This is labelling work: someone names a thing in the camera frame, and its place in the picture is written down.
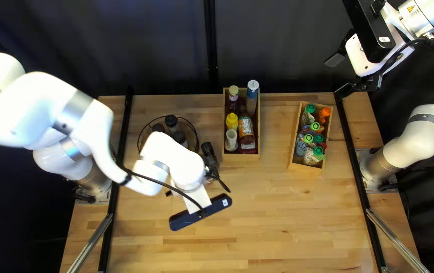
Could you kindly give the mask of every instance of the black cable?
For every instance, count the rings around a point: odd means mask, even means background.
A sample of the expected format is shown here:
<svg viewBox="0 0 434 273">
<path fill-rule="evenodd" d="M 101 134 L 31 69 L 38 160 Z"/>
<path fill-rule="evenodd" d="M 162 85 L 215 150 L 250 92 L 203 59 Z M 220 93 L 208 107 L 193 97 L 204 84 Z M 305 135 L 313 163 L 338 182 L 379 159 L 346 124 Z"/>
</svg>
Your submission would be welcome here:
<svg viewBox="0 0 434 273">
<path fill-rule="evenodd" d="M 114 151 L 114 148 L 112 147 L 111 143 L 109 143 L 109 146 L 111 147 L 112 156 L 116 157 L 116 152 Z M 147 176 L 144 176 L 144 175 L 141 175 L 141 174 L 135 173 L 134 171 L 131 171 L 130 169 L 125 168 L 125 167 L 124 167 L 122 164 L 120 164 L 120 163 L 117 163 L 117 165 L 118 165 L 121 169 L 125 170 L 126 172 L 129 172 L 130 174 L 132 174 L 132 175 L 134 175 L 134 176 L 141 177 L 141 178 L 143 178 L 143 179 L 146 179 L 146 180 L 149 180 L 149 181 L 151 181 L 151 182 L 157 183 L 157 184 L 159 184 L 159 185 L 161 185 L 161 186 L 163 186 L 163 187 L 166 187 L 166 188 L 168 188 L 168 189 L 171 189 L 171 190 L 177 192 L 178 194 L 180 194 L 180 195 L 183 196 L 184 198 L 188 199 L 190 202 L 194 203 L 194 204 L 195 204 L 195 205 L 200 209 L 200 211 L 201 211 L 201 213 L 200 213 L 201 217 L 205 217 L 205 210 L 203 210 L 203 207 L 202 207 L 198 202 L 196 202 L 192 197 L 188 196 L 188 194 L 184 193 L 183 191 L 181 191 L 181 190 L 179 190 L 179 189 L 177 189 L 177 188 L 175 188 L 175 187 L 173 187 L 173 186 L 170 186 L 170 185 L 168 185 L 167 183 L 164 183 L 164 182 L 158 181 L 158 180 L 153 179 L 153 178 L 151 178 L 151 177 L 147 177 Z"/>
<path fill-rule="evenodd" d="M 434 41 L 432 39 L 428 38 L 418 38 L 411 41 L 408 41 L 403 46 L 401 46 L 392 56 L 385 62 L 385 64 L 379 69 L 378 74 L 382 75 L 386 70 L 388 70 L 392 65 L 394 65 L 397 61 L 397 58 L 399 55 L 402 54 L 402 51 L 406 49 L 409 46 L 412 46 L 413 44 L 417 43 L 425 43 L 428 46 L 434 48 Z"/>
<path fill-rule="evenodd" d="M 217 179 L 218 181 L 219 181 L 219 183 L 220 183 L 220 185 L 228 192 L 228 193 L 230 193 L 231 192 L 231 190 L 227 187 L 227 185 L 224 183 L 224 181 L 222 181 L 222 179 L 220 179 L 219 177 L 216 177 L 216 176 L 213 176 L 213 175 L 210 175 L 210 174 L 208 174 L 208 175 L 206 175 L 206 177 L 212 177 L 212 178 L 214 178 L 214 179 Z"/>
<path fill-rule="evenodd" d="M 161 186 L 163 186 L 163 187 L 166 187 L 166 188 L 168 188 L 168 189 L 171 189 L 171 190 L 177 192 L 177 193 L 180 194 L 181 196 L 183 196 L 183 197 L 185 197 L 186 199 L 188 199 L 190 202 L 194 203 L 194 204 L 195 204 L 195 205 L 200 209 L 200 211 L 201 211 L 201 216 L 202 216 L 202 217 L 205 217 L 205 210 L 203 209 L 203 207 L 202 207 L 198 202 L 196 202 L 192 197 L 188 196 L 188 195 L 187 195 L 186 193 L 184 193 L 183 191 L 181 191 L 181 190 L 179 190 L 179 189 L 177 189 L 177 188 L 175 188 L 175 187 L 173 187 L 173 186 L 170 186 L 170 185 L 168 185 L 167 183 L 164 183 L 164 182 L 158 181 L 158 180 L 156 180 L 156 179 L 153 179 L 153 178 L 151 178 L 151 177 L 147 177 L 147 176 L 144 176 L 144 175 L 141 175 L 141 174 L 135 173 L 134 171 L 131 171 L 131 170 L 128 170 L 128 169 L 125 169 L 125 170 L 128 171 L 129 173 L 131 173 L 131 174 L 134 175 L 134 176 L 141 177 L 141 178 L 143 178 L 143 179 L 146 179 L 146 180 L 149 180 L 149 181 L 151 181 L 151 182 L 157 183 L 157 184 L 159 184 L 159 185 L 161 185 Z"/>
<path fill-rule="evenodd" d="M 386 70 L 388 70 L 392 65 L 394 65 L 397 61 L 397 58 L 402 54 L 402 51 L 406 49 L 409 46 L 412 46 L 413 44 L 417 43 L 425 43 L 426 45 L 430 46 L 434 49 L 434 39 L 428 39 L 428 38 L 418 38 L 411 41 L 408 41 L 403 46 L 401 46 L 392 56 L 385 62 L 384 65 L 377 71 L 377 73 L 374 75 L 378 76 L 376 89 L 380 89 L 380 86 L 382 85 L 382 77 Z"/>
</svg>

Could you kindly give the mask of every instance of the bottle cap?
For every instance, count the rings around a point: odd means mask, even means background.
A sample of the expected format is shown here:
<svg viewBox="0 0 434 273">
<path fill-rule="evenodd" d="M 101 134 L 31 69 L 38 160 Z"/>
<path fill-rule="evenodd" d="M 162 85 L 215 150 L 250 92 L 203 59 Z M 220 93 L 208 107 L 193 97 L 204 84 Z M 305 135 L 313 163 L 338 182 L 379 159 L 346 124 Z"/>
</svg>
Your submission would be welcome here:
<svg viewBox="0 0 434 273">
<path fill-rule="evenodd" d="M 182 132 L 182 131 L 176 131 L 176 132 L 173 134 L 173 139 L 174 139 L 176 142 L 182 144 L 182 143 L 184 143 L 185 140 L 186 140 L 185 133 Z"/>
<path fill-rule="evenodd" d="M 306 112 L 313 114 L 314 111 L 316 110 L 316 107 L 314 106 L 314 104 L 308 104 L 308 106 L 306 106 Z"/>
<path fill-rule="evenodd" d="M 153 126 L 153 128 L 152 128 L 152 130 L 153 130 L 153 132 L 162 132 L 162 133 L 164 133 L 165 132 L 165 128 L 163 127 L 163 125 L 161 125 L 161 124 L 155 124 L 154 126 Z"/>
<path fill-rule="evenodd" d="M 324 117 L 328 117 L 331 114 L 331 109 L 328 107 L 325 107 L 325 108 L 321 109 L 320 114 L 323 115 Z"/>
<path fill-rule="evenodd" d="M 247 97 L 250 99 L 257 98 L 257 89 L 259 89 L 259 83 L 256 80 L 250 80 L 247 83 Z"/>
<path fill-rule="evenodd" d="M 247 88 L 255 91 L 259 88 L 259 83 L 257 82 L 257 80 L 250 80 L 247 83 Z"/>
<path fill-rule="evenodd" d="M 307 135 L 305 135 L 305 137 L 303 138 L 303 141 L 304 141 L 305 143 L 311 143 L 311 142 L 313 142 L 313 136 L 310 135 L 310 134 L 307 134 Z"/>
<path fill-rule="evenodd" d="M 314 155 L 322 155 L 323 152 L 324 152 L 324 150 L 323 150 L 323 148 L 320 147 L 320 146 L 316 146 L 316 147 L 313 149 L 313 153 L 314 153 Z"/>
<path fill-rule="evenodd" d="M 314 137 L 314 141 L 315 141 L 315 143 L 323 142 L 323 140 L 324 140 L 323 135 L 320 134 L 320 133 L 317 134 L 317 135 Z"/>
<path fill-rule="evenodd" d="M 229 87 L 229 94 L 230 95 L 237 95 L 239 93 L 239 88 L 235 85 L 232 85 Z"/>
<path fill-rule="evenodd" d="M 313 130 L 313 131 L 316 131 L 316 130 L 318 130 L 319 128 L 320 128 L 320 124 L 318 123 L 318 122 L 313 122 L 311 125 L 310 125 L 310 127 L 311 127 L 311 129 Z"/>
<path fill-rule="evenodd" d="M 230 113 L 227 115 L 227 118 L 225 119 L 229 123 L 236 123 L 237 122 L 237 115 L 234 113 Z"/>
<path fill-rule="evenodd" d="M 174 115 L 167 115 L 165 117 L 165 123 L 169 127 L 174 127 L 175 125 L 177 125 L 177 117 Z"/>
</svg>

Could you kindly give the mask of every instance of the bottle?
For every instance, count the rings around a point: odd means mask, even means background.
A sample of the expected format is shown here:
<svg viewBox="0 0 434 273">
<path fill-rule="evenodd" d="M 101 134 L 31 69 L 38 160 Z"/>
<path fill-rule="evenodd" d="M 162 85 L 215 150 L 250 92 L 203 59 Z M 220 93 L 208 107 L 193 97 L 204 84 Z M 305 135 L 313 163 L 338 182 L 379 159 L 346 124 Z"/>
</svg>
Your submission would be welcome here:
<svg viewBox="0 0 434 273">
<path fill-rule="evenodd" d="M 229 87 L 229 101 L 226 113 L 234 113 L 237 115 L 239 111 L 239 88 L 235 85 Z"/>
<path fill-rule="evenodd" d="M 239 150 L 238 153 L 257 153 L 256 138 L 252 119 L 242 105 L 239 112 Z"/>
<path fill-rule="evenodd" d="M 305 155 L 305 150 L 307 146 L 308 145 L 305 142 L 299 139 L 296 140 L 296 145 L 294 146 L 295 147 L 294 153 L 296 154 L 296 156 L 303 157 Z"/>
<path fill-rule="evenodd" d="M 227 115 L 227 118 L 225 119 L 225 124 L 227 125 L 227 130 L 232 129 L 237 131 L 237 127 L 239 125 L 237 115 L 234 113 L 230 113 L 229 115 Z"/>
<path fill-rule="evenodd" d="M 313 122 L 313 123 L 310 125 L 310 128 L 311 128 L 313 131 L 319 130 L 319 129 L 320 129 L 320 124 L 319 124 L 318 122 Z"/>
<path fill-rule="evenodd" d="M 316 143 L 316 144 L 318 144 L 318 143 L 323 142 L 324 139 L 325 138 L 323 137 L 323 135 L 319 133 L 315 137 L 313 137 L 313 142 Z"/>
<path fill-rule="evenodd" d="M 178 126 L 178 119 L 174 115 L 167 115 L 165 117 L 165 123 L 166 126 L 168 126 L 168 129 L 170 130 L 170 135 L 173 135 L 174 133 L 180 130 Z"/>
<path fill-rule="evenodd" d="M 186 140 L 186 136 L 185 133 L 182 131 L 176 131 L 173 134 L 173 139 L 178 142 L 179 144 L 181 144 L 182 146 L 184 146 L 185 148 L 188 149 L 188 141 Z"/>
<path fill-rule="evenodd" d="M 161 125 L 161 124 L 159 124 L 159 123 L 155 124 L 155 125 L 153 126 L 153 128 L 151 128 L 151 130 L 152 130 L 153 132 L 162 132 L 162 133 L 165 132 L 165 128 L 163 127 L 163 125 Z"/>
<path fill-rule="evenodd" d="M 228 152 L 235 152 L 235 150 L 237 150 L 237 131 L 235 131 L 234 129 L 229 129 L 225 133 L 225 136 L 225 150 L 227 150 Z"/>
<path fill-rule="evenodd" d="M 329 117 L 330 115 L 331 115 L 331 109 L 329 107 L 325 107 L 321 109 L 318 121 L 321 124 L 324 124 L 327 121 L 325 117 Z"/>
<path fill-rule="evenodd" d="M 321 146 L 317 146 L 314 149 L 310 147 L 306 148 L 305 155 L 303 156 L 303 163 L 309 166 L 317 165 L 320 161 L 327 158 L 323 154 L 324 150 Z"/>
<path fill-rule="evenodd" d="M 314 122 L 313 113 L 316 110 L 316 107 L 314 104 L 308 104 L 306 106 L 306 109 L 303 111 L 303 114 L 301 115 L 300 123 L 301 127 L 305 125 L 310 125 Z"/>
<path fill-rule="evenodd" d="M 250 80 L 247 83 L 247 97 L 245 98 L 245 108 L 249 115 L 256 113 L 257 95 L 259 93 L 259 83 L 256 80 Z"/>
<path fill-rule="evenodd" d="M 305 143 L 312 143 L 313 142 L 313 136 L 311 134 L 306 134 L 305 137 L 303 138 L 303 141 Z"/>
</svg>

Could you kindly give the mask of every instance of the wooden crate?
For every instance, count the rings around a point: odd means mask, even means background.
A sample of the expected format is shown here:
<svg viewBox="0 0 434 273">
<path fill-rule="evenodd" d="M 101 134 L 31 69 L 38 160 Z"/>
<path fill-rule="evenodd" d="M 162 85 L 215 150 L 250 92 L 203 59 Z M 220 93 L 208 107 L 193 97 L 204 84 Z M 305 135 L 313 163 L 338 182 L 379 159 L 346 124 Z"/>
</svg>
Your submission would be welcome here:
<svg viewBox="0 0 434 273">
<path fill-rule="evenodd" d="M 330 116 L 327 118 L 327 121 L 324 124 L 322 124 L 325 127 L 325 129 L 321 133 L 323 135 L 323 137 L 325 138 L 324 143 L 328 144 L 328 136 L 330 134 L 331 118 L 333 117 L 333 106 L 323 105 L 323 104 L 319 104 L 319 103 L 312 103 L 312 102 L 300 102 L 299 103 L 299 109 L 298 109 L 298 119 L 296 120 L 296 123 L 294 126 L 294 134 L 291 137 L 291 145 L 289 145 L 290 150 L 289 150 L 288 168 L 292 169 L 292 170 L 296 170 L 296 171 L 303 171 L 303 172 L 306 172 L 306 173 L 309 173 L 312 175 L 319 175 L 321 173 L 321 171 L 323 170 L 323 168 L 325 167 L 326 159 L 323 159 L 320 163 L 318 163 L 315 166 L 309 166 L 309 165 L 302 164 L 300 158 L 298 156 L 296 156 L 296 154 L 294 153 L 294 146 L 296 145 L 296 139 L 298 137 L 299 132 L 301 131 L 301 127 L 299 126 L 299 120 L 301 119 L 301 115 L 303 114 L 303 111 L 306 109 L 306 106 L 308 106 L 308 104 L 314 104 L 314 106 L 316 107 L 316 110 L 313 113 L 313 116 L 315 117 L 315 119 L 318 119 L 321 109 L 323 109 L 325 107 L 328 107 L 331 109 Z"/>
<path fill-rule="evenodd" d="M 227 126 L 225 125 L 225 109 L 228 107 L 228 97 L 229 97 L 229 88 L 224 88 L 224 111 L 222 116 L 222 124 L 223 124 L 223 141 L 225 142 L 225 133 L 227 131 Z M 247 97 L 247 88 L 239 88 L 239 99 Z M 257 107 L 256 112 L 254 113 L 253 119 L 253 129 L 256 137 L 256 145 L 257 145 L 257 153 L 254 154 L 241 154 L 241 153 L 231 153 L 225 150 L 225 145 L 222 143 L 222 161 L 224 162 L 256 162 L 259 161 L 261 157 L 261 94 L 260 89 L 258 89 L 257 93 Z"/>
</svg>

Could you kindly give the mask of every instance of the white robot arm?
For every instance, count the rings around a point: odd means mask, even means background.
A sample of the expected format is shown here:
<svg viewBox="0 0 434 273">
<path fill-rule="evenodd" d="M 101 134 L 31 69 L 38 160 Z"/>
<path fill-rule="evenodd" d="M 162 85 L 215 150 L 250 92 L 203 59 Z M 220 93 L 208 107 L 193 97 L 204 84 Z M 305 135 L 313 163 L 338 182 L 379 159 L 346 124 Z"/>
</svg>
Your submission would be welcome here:
<svg viewBox="0 0 434 273">
<path fill-rule="evenodd" d="M 145 195 L 162 185 L 131 175 L 113 160 L 109 147 L 113 113 L 103 103 L 43 72 L 25 74 L 13 57 L 0 53 L 0 145 L 34 150 L 45 171 L 70 180 L 87 177 L 98 167 L 112 181 Z M 164 133 L 152 133 L 133 171 L 184 191 L 202 208 L 212 204 L 202 158 Z M 199 208 L 184 198 L 189 213 Z"/>
<path fill-rule="evenodd" d="M 370 158 L 360 161 L 366 181 L 380 183 L 415 162 L 434 155 L 434 104 L 416 107 L 401 136 L 389 141 Z"/>
<path fill-rule="evenodd" d="M 406 0 L 395 10 L 386 0 L 342 0 L 353 25 L 325 65 L 335 67 L 348 56 L 357 75 L 335 94 L 376 91 L 382 76 L 404 61 L 414 45 L 434 49 L 434 0 Z"/>
<path fill-rule="evenodd" d="M 396 45 L 380 62 L 371 62 L 367 59 L 360 43 L 360 37 L 357 34 L 347 40 L 347 55 L 353 70 L 359 77 L 365 77 L 377 72 L 399 48 L 406 44 L 399 32 L 406 35 L 409 40 L 434 38 L 434 0 L 407 0 L 399 7 L 399 10 L 394 9 L 389 3 L 385 2 L 380 14 L 387 24 Z M 390 68 L 386 69 L 384 74 L 396 67 L 413 51 L 413 47 L 405 48 L 400 58 Z"/>
</svg>

